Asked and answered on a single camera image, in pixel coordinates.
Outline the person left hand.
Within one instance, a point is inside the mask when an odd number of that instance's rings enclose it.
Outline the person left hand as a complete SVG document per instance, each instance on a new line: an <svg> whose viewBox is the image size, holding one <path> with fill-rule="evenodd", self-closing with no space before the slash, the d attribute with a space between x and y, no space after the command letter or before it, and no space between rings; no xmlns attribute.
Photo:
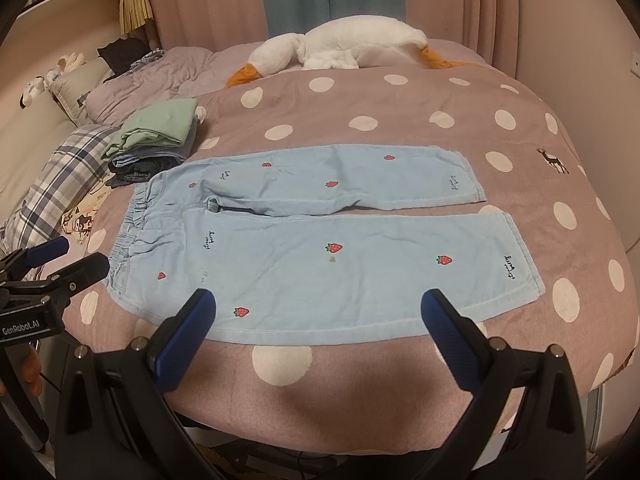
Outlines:
<svg viewBox="0 0 640 480"><path fill-rule="evenodd" d="M32 396L38 398L43 390L43 382L40 376L42 367L37 351L29 346L29 354L21 365L21 374L28 385L28 391Z"/></svg>

